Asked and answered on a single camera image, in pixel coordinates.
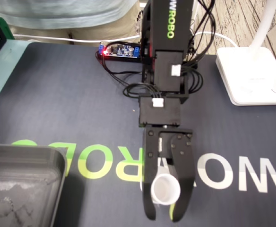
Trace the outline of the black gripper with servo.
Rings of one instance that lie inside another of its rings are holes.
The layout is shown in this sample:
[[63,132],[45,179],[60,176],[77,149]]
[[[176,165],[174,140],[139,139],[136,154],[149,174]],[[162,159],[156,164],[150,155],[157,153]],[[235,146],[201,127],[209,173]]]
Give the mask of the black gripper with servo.
[[158,158],[165,158],[168,164],[174,166],[181,191],[173,208],[172,221],[178,222],[183,218],[192,196],[196,176],[191,146],[192,135],[193,132],[189,129],[144,129],[142,199],[144,212],[149,220],[156,220],[151,186],[157,174]]

